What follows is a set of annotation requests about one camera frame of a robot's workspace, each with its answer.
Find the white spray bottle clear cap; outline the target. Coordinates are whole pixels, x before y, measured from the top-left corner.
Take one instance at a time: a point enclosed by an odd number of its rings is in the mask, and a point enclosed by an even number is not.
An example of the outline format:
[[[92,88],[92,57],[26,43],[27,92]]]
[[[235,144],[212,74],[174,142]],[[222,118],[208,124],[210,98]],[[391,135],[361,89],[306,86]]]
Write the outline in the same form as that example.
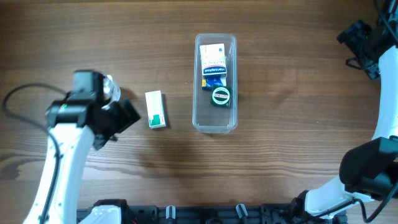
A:
[[[111,75],[105,75],[103,79],[103,91],[105,100],[119,101],[121,89]]]

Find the blue yellow VapoDrops box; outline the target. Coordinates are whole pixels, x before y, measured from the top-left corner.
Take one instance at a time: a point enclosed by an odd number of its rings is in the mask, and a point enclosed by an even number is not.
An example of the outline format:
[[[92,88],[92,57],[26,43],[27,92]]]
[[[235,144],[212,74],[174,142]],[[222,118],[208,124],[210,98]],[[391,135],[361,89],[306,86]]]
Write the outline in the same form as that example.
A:
[[[217,60],[205,60],[201,63],[203,90],[210,90],[213,86],[226,86],[227,58],[221,56]]]

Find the dark green round-label box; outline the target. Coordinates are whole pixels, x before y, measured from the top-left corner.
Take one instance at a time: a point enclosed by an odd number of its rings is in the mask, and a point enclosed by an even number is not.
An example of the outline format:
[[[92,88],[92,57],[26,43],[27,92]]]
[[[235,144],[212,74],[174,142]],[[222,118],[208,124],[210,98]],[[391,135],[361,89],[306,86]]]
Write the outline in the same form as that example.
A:
[[[232,99],[232,89],[228,86],[215,85],[211,89],[210,103],[213,106],[229,107]]]

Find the white Hansaplast plaster box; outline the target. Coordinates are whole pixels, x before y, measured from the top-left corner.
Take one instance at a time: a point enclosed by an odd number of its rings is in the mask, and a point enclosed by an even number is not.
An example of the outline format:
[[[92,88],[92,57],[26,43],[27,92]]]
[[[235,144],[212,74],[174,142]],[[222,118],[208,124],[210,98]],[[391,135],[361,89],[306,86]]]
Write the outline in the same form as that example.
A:
[[[203,78],[221,78],[227,75],[224,44],[201,45],[200,56]]]

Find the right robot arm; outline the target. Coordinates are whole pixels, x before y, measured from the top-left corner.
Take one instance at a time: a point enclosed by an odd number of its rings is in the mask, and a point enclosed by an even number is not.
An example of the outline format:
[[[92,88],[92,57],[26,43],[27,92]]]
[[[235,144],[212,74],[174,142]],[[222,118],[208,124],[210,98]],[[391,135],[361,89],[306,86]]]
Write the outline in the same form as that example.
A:
[[[355,205],[370,223],[397,198],[397,1],[375,1],[374,7],[376,27],[359,20],[337,37],[354,54],[346,65],[381,81],[374,135],[344,155],[336,177],[292,201],[290,223],[332,221]]]

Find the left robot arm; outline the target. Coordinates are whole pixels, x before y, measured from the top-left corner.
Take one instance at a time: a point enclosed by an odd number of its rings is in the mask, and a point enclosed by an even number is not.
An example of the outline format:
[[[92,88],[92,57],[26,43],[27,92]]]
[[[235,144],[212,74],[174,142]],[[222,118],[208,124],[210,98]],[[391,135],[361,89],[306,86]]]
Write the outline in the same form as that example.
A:
[[[47,155],[34,203],[24,223],[76,223],[81,178],[89,150],[101,149],[140,120],[111,75],[77,70],[73,89],[45,113]]]

